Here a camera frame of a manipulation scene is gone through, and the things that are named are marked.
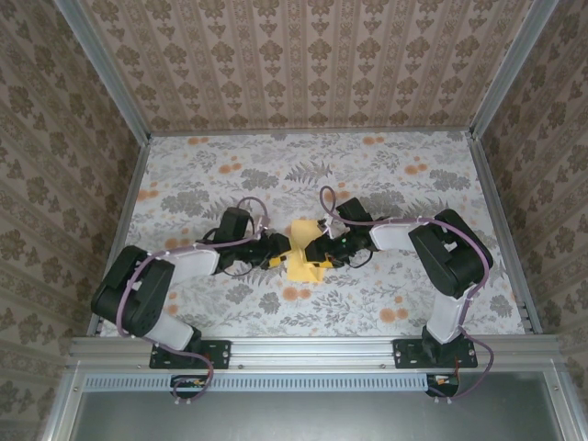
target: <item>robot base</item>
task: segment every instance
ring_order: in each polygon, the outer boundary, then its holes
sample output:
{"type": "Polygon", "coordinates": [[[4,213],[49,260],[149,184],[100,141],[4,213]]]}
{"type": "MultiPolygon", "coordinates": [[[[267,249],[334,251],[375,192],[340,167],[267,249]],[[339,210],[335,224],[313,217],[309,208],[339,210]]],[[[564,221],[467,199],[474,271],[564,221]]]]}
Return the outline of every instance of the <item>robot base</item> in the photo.
{"type": "Polygon", "coordinates": [[[397,369],[477,368],[474,344],[462,334],[441,345],[423,328],[423,338],[399,338],[392,341],[397,369]]]}
{"type": "MultiPolygon", "coordinates": [[[[201,340],[198,353],[210,360],[215,370],[228,369],[231,361],[231,340],[201,340]]],[[[206,369],[206,365],[195,358],[177,356],[170,354],[161,347],[153,346],[149,368],[206,369]]]]}

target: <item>vent slot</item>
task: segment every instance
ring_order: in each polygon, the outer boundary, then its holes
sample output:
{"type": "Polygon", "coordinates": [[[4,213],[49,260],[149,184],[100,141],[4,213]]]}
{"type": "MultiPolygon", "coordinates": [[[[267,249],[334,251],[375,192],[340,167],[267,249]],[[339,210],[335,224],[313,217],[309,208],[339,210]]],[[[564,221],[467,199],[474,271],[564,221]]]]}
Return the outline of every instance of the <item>vent slot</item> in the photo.
{"type": "MultiPolygon", "coordinates": [[[[171,374],[90,374],[85,392],[170,391],[171,374]]],[[[210,391],[360,392],[427,390],[426,374],[234,374],[215,375],[210,391]]],[[[191,388],[178,388],[189,391],[191,388]]]]}

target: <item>wallpaper wall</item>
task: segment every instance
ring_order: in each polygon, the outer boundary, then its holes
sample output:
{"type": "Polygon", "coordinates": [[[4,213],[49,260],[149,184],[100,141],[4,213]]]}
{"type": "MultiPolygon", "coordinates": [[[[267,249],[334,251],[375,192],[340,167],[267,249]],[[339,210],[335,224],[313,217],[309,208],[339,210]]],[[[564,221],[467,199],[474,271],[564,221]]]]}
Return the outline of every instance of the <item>wallpaper wall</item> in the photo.
{"type": "Polygon", "coordinates": [[[483,144],[546,332],[588,403],[588,2],[561,1],[483,144]]]}
{"type": "Polygon", "coordinates": [[[0,2],[0,440],[51,408],[137,150],[52,1],[0,2]]]}
{"type": "Polygon", "coordinates": [[[151,131],[466,126],[531,0],[83,0],[151,131]]]}

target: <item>tabletop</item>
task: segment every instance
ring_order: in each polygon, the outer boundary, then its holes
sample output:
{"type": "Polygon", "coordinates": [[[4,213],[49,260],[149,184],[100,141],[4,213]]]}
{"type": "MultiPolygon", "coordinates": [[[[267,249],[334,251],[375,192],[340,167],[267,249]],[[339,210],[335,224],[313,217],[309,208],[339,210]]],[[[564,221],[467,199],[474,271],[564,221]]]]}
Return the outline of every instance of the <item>tabletop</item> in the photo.
{"type": "MultiPolygon", "coordinates": [[[[374,219],[452,208],[494,258],[466,329],[524,332],[465,132],[162,137],[150,146],[127,244],[157,251],[193,243],[245,196],[261,198],[270,227],[288,235],[293,220],[324,215],[323,185],[335,188],[337,203],[359,198],[374,219]]],[[[247,208],[261,214],[254,203],[247,208]]],[[[194,277],[170,288],[165,308],[218,337],[417,335],[434,295],[416,253],[387,251],[359,269],[327,269],[320,284],[289,282],[284,266],[194,277]]],[[[115,334],[105,323],[102,335],[115,334]]]]}

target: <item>robotic arm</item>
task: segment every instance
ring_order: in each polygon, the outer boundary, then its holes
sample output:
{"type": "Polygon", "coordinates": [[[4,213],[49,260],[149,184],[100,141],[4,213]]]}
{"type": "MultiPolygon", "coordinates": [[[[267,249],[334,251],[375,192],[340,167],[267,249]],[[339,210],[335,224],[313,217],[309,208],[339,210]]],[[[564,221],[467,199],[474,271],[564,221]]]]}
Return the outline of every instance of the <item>robotic arm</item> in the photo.
{"type": "MultiPolygon", "coordinates": [[[[473,348],[461,332],[460,321],[468,293],[484,277],[484,264],[479,251],[483,253],[488,267],[493,264],[488,249],[452,209],[445,209],[435,216],[435,220],[447,228],[434,224],[434,220],[426,224],[386,223],[385,220],[380,220],[383,223],[378,225],[361,224],[374,222],[357,198],[346,201],[336,210],[348,231],[332,237],[328,221],[319,221],[325,234],[305,249],[307,261],[317,266],[337,268],[350,265],[350,258],[360,250],[371,253],[392,249],[416,252],[439,292],[435,295],[431,318],[423,328],[423,338],[412,343],[395,340],[394,351],[402,354],[402,360],[410,360],[408,368],[455,366],[457,353],[462,351],[464,343],[466,355],[468,348],[473,348]]],[[[223,214],[220,226],[194,246],[151,260],[130,287],[130,294],[123,305],[122,328],[132,335],[145,337],[175,351],[206,354],[201,332],[163,310],[167,291],[171,284],[187,278],[218,274],[236,260],[263,269],[280,265],[290,251],[288,238],[262,228],[258,229],[259,233],[253,240],[246,241],[243,237],[250,220],[247,211],[229,208],[223,214]]],[[[92,298],[92,312],[116,322],[123,292],[137,267],[148,256],[138,247],[124,248],[92,298]]],[[[185,368],[194,368],[194,364],[185,360],[184,363],[185,368]]]]}
{"type": "MultiPolygon", "coordinates": [[[[336,211],[344,223],[345,220],[372,222],[357,198],[341,204],[336,211]]],[[[445,209],[435,219],[468,236],[483,252],[488,267],[492,267],[488,248],[454,210],[445,209]]],[[[418,350],[423,352],[421,358],[428,358],[434,366],[455,363],[456,348],[463,341],[459,319],[468,293],[484,276],[483,263],[472,246],[455,232],[433,223],[382,223],[375,226],[345,223],[348,231],[335,238],[327,233],[330,231],[328,223],[328,220],[319,222],[325,234],[309,243],[305,250],[307,261],[317,266],[350,265],[350,257],[360,250],[374,253],[397,249],[418,254],[426,274],[438,290],[433,313],[423,328],[422,347],[418,350]]]]}
{"type": "MultiPolygon", "coordinates": [[[[258,237],[244,241],[249,221],[253,224],[248,211],[228,208],[219,227],[208,232],[194,246],[149,262],[140,279],[131,287],[124,305],[123,329],[175,351],[202,353],[200,330],[164,311],[167,291],[170,285],[188,278],[223,272],[235,261],[262,269],[280,265],[290,251],[288,237],[269,232],[260,225],[258,237]]],[[[141,248],[125,247],[92,298],[92,312],[115,323],[123,292],[137,267],[147,258],[148,253],[141,248]]]]}

